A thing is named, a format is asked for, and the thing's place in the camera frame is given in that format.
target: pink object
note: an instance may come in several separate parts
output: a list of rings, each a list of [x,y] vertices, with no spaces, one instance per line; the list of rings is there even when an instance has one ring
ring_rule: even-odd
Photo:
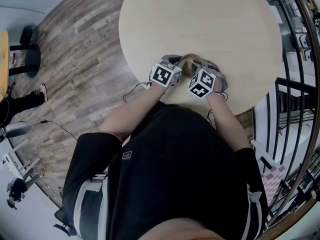
[[[268,206],[272,204],[272,200],[276,195],[280,181],[283,178],[285,172],[286,168],[283,165],[274,165],[270,170],[267,168],[266,171],[261,174]]]

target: wooden tabletop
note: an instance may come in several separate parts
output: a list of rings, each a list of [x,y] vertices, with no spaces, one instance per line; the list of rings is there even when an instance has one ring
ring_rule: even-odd
[[[0,34],[0,55],[4,57],[4,61],[0,61],[0,101],[6,95],[9,84],[9,37],[5,30]]]
[[[119,36],[141,82],[163,55],[196,54],[217,64],[235,115],[263,99],[281,70],[281,33],[266,0],[124,0]],[[188,93],[189,81],[182,77],[162,101],[206,115],[206,99]]]

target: cable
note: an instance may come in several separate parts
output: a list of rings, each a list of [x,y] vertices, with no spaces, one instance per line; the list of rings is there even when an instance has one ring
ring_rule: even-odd
[[[6,122],[6,120],[8,119],[8,116],[9,116],[9,110],[10,110],[10,103],[8,101],[8,99],[5,98],[5,96],[1,93],[1,95],[3,96],[3,99],[8,103],[8,112],[6,113],[6,117],[5,119],[3,120],[3,122],[0,124],[0,128],[1,126]]]
[[[225,101],[229,99],[228,94],[224,91],[214,91],[214,93],[223,95]]]
[[[36,124],[34,124],[34,125],[31,125],[31,127],[34,127],[34,126],[39,125],[39,124],[46,124],[46,123],[48,123],[48,122],[51,122],[51,123],[56,124],[56,125],[59,126],[62,130],[66,131],[68,134],[70,134],[76,141],[78,141],[77,138],[76,138],[71,132],[67,131],[65,128],[63,128],[62,126],[60,126],[59,124],[57,124],[56,122],[51,121],[51,120],[43,120],[43,121],[40,121],[40,122],[38,122],[38,123],[36,123]]]
[[[126,100],[127,96],[129,96],[130,94],[132,94],[132,92],[133,92],[139,85],[144,84],[144,85],[148,86],[150,83],[151,83],[151,81],[149,81],[149,82],[140,82],[140,83],[136,84],[135,87],[134,87],[131,91],[129,91],[129,92],[127,92],[127,93],[125,93],[125,94],[123,95],[123,101],[124,101],[124,103],[127,103],[127,100]]]
[[[212,125],[211,119],[209,118],[210,114],[212,114],[212,110],[209,110],[205,120],[207,120],[210,123],[210,125]]]

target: sneaker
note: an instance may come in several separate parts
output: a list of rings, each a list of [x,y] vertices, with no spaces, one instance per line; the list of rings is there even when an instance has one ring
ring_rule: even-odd
[[[43,93],[44,95],[44,102],[47,102],[48,101],[47,88],[44,83],[40,85],[40,92]]]
[[[314,190],[311,190],[311,196],[313,197],[313,199],[317,199],[317,193]]]

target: white marker cube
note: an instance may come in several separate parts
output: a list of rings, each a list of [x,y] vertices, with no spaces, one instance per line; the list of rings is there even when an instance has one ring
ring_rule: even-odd
[[[216,76],[214,74],[209,74],[200,69],[191,79],[188,91],[199,99],[203,99],[214,90],[215,80]]]
[[[159,85],[169,87],[178,81],[181,72],[181,68],[167,62],[166,60],[161,60],[160,63],[153,66],[150,79]]]

